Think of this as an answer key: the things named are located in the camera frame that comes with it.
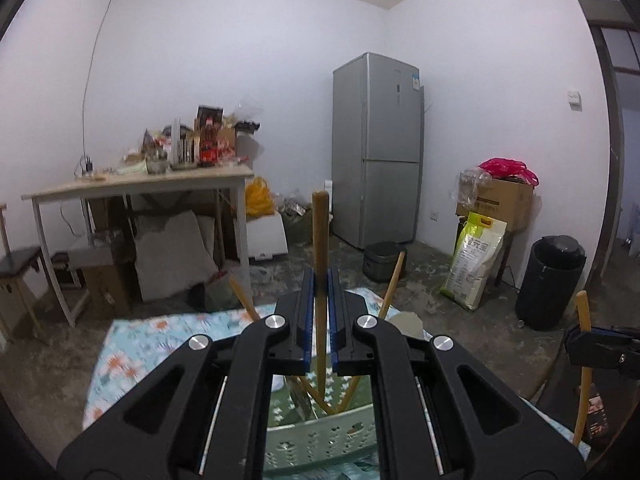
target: cardboard box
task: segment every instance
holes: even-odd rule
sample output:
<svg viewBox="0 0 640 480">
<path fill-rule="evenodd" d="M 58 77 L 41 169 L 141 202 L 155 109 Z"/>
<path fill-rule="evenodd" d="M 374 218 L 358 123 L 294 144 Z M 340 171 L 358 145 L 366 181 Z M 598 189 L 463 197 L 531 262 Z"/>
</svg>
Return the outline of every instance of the cardboard box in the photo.
<svg viewBox="0 0 640 480">
<path fill-rule="evenodd" d="M 135 297 L 131 279 L 133 264 L 126 266 L 106 265 L 86 267 L 82 270 L 87 289 L 91 295 L 91 309 L 106 319 L 130 316 Z"/>
<path fill-rule="evenodd" d="M 507 222 L 507 230 L 520 231 L 529 225 L 533 186 L 492 180 L 488 186 L 478 188 L 478 199 L 473 212 Z M 456 215 L 467 216 L 469 211 L 462 205 L 456 207 Z"/>
<path fill-rule="evenodd" d="M 218 138 L 226 139 L 230 147 L 232 148 L 236 147 L 236 129 L 235 128 L 222 128 L 218 132 Z"/>
</svg>

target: electrical cord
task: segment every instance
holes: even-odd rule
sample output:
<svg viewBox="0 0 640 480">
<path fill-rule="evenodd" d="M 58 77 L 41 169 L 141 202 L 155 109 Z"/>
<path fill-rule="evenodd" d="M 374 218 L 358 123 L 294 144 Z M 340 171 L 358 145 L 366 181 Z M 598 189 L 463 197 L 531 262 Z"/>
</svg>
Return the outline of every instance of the electrical cord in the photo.
<svg viewBox="0 0 640 480">
<path fill-rule="evenodd" d="M 82 235 L 78 235 L 75 233 L 74 229 L 71 227 L 71 224 L 69 223 L 69 220 L 67 220 L 65 218 L 65 214 L 62 212 L 62 205 L 63 202 L 60 202 L 60 216 L 62 216 L 62 219 L 65 221 L 66 226 L 69 228 L 69 230 L 71 231 L 71 234 L 75 237 L 75 238 L 81 238 Z"/>
<path fill-rule="evenodd" d="M 86 161 L 86 160 L 89 160 L 89 157 L 87 157 L 86 155 L 81 156 L 80 160 L 78 160 L 78 163 L 76 164 L 76 167 L 74 168 L 74 177 L 76 178 L 76 180 L 78 178 L 82 178 L 82 163 L 84 161 Z"/>
<path fill-rule="evenodd" d="M 507 283 L 504 280 L 502 280 L 502 282 L 507 285 L 510 286 L 513 290 L 515 290 L 516 292 L 520 292 L 520 289 L 516 286 L 516 279 L 513 276 L 513 269 L 511 269 L 511 266 L 506 266 L 504 267 L 504 270 L 509 269 L 509 273 L 511 275 L 511 283 L 513 283 L 513 285 L 511 285 L 511 283 Z"/>
<path fill-rule="evenodd" d="M 86 92 L 89 88 L 89 78 L 91 77 L 91 69 L 94 66 L 95 48 L 98 45 L 98 38 L 100 37 L 102 26 L 104 25 L 104 20 L 107 19 L 107 13 L 109 12 L 109 7 L 111 7 L 112 1 L 113 0 L 109 0 L 109 3 L 107 4 L 107 10 L 104 11 L 104 16 L 102 17 L 102 21 L 100 22 L 98 33 L 95 35 L 94 49 L 91 52 L 91 61 L 89 62 L 89 72 L 87 72 L 86 74 L 86 83 L 84 84 L 84 97 L 82 98 L 82 154 L 84 155 L 84 158 L 86 158 L 86 146 L 84 143 L 84 109 L 86 105 Z"/>
</svg>

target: packaged food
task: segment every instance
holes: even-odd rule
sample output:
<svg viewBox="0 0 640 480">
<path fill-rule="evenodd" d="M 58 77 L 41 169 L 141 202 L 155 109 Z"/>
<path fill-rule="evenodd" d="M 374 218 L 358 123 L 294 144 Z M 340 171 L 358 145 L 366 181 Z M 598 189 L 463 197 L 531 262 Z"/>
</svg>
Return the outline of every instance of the packaged food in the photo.
<svg viewBox="0 0 640 480">
<path fill-rule="evenodd" d="M 456 243 L 447 281 L 440 289 L 444 296 L 468 310 L 478 309 L 506 229 L 506 222 L 469 213 Z"/>
</svg>

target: wooden stick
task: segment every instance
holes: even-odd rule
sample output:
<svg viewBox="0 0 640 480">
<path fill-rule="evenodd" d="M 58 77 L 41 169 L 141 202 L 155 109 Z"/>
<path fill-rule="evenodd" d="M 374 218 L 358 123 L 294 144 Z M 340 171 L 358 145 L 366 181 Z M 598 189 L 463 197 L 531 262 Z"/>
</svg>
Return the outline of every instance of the wooden stick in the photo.
<svg viewBox="0 0 640 480">
<path fill-rule="evenodd" d="M 260 314 L 258 314 L 256 309 L 254 308 L 254 304 L 251 302 L 251 300 L 249 300 L 249 298 L 244 293 L 244 289 L 240 286 L 240 284 L 233 276 L 229 277 L 229 285 L 231 285 L 231 288 L 238 297 L 238 300 L 240 300 L 240 303 L 242 303 L 242 306 L 244 306 L 244 309 L 246 310 L 247 314 L 249 314 L 251 320 L 258 321 L 260 319 Z"/>
<path fill-rule="evenodd" d="M 249 314 L 251 321 L 254 322 L 260 320 L 260 314 L 258 314 L 253 304 L 245 296 L 244 290 L 233 276 L 229 277 L 229 285 L 231 285 L 231 288 L 238 297 L 238 300 L 240 300 L 240 303 L 242 303 L 242 306 L 244 306 L 244 309 Z M 313 400 L 315 400 L 316 404 L 318 404 L 318 406 L 320 406 L 327 415 L 333 415 L 335 413 L 334 410 L 324 402 L 324 399 L 318 394 L 318 392 L 316 392 L 313 386 L 309 384 L 309 381 L 307 381 L 305 377 L 298 377 L 298 379 L 300 380 L 300 384 L 303 389 L 312 397 Z"/>
<path fill-rule="evenodd" d="M 578 319 L 580 320 L 580 330 L 582 332 L 591 331 L 591 317 L 589 315 L 589 298 L 584 290 L 578 292 L 575 297 L 578 305 Z M 592 368 L 582 367 L 580 374 L 580 402 L 578 404 L 578 417 L 575 421 L 574 446 L 579 446 L 587 424 L 587 414 L 589 411 L 589 397 L 591 395 L 591 381 L 593 379 Z"/>
<path fill-rule="evenodd" d="M 316 374 L 318 394 L 324 399 L 326 389 L 326 286 L 329 260 L 329 194 L 326 191 L 313 193 L 314 228 L 314 273 L 316 320 Z"/>
<path fill-rule="evenodd" d="M 306 380 L 306 377 L 300 376 L 298 378 L 300 379 L 300 383 L 302 384 L 306 392 L 312 397 L 316 404 L 320 406 L 327 415 L 335 415 L 335 410 L 326 402 L 324 402 L 324 399 L 320 396 L 318 391 L 316 391 L 316 389 L 311 386 L 311 384 L 309 384 L 309 381 Z"/>
<path fill-rule="evenodd" d="M 391 301 L 394 298 L 394 294 L 396 293 L 396 286 L 398 285 L 398 280 L 400 279 L 402 262 L 404 262 L 404 251 L 402 251 L 398 256 L 396 268 L 394 269 L 394 273 L 391 276 L 389 286 L 386 288 L 385 299 L 382 300 L 382 307 L 380 307 L 380 312 L 378 313 L 378 317 L 380 319 L 386 319 L 386 313 L 389 312 L 389 307 L 391 306 Z"/>
<path fill-rule="evenodd" d="M 394 269 L 394 273 L 391 276 L 391 281 L 389 282 L 389 286 L 386 288 L 385 299 L 382 301 L 382 307 L 380 307 L 380 312 L 378 313 L 378 317 L 380 319 L 386 318 L 386 313 L 389 312 L 389 306 L 391 306 L 391 301 L 393 300 L 394 294 L 396 293 L 396 285 L 398 285 L 398 279 L 400 278 L 400 271 L 402 270 L 402 262 L 404 262 L 404 251 L 400 253 L 398 256 L 398 261 L 396 262 L 396 268 Z M 351 402 L 351 398 L 353 394 L 356 392 L 356 388 L 360 383 L 360 376 L 352 377 L 351 381 L 349 381 L 349 387 L 344 394 L 344 397 L 340 401 L 338 405 L 337 413 L 342 413 L 347 409 L 349 403 Z"/>
</svg>

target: black clamp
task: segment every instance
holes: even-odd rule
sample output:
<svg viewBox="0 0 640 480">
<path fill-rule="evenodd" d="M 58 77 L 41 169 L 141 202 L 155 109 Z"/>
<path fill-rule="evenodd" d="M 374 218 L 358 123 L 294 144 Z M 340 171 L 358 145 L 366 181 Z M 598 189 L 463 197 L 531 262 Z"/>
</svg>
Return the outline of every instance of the black clamp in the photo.
<svg viewBox="0 0 640 480">
<path fill-rule="evenodd" d="M 640 333 L 633 328 L 606 330 L 594 327 L 581 332 L 568 330 L 564 348 L 572 365 L 618 370 L 625 377 L 640 380 Z"/>
<path fill-rule="evenodd" d="M 584 475 L 578 451 L 452 338 L 405 337 L 328 277 L 334 371 L 371 376 L 383 480 Z M 309 368 L 313 291 L 307 271 L 239 336 L 191 337 L 63 451 L 60 475 L 261 479 L 273 374 Z"/>
</svg>

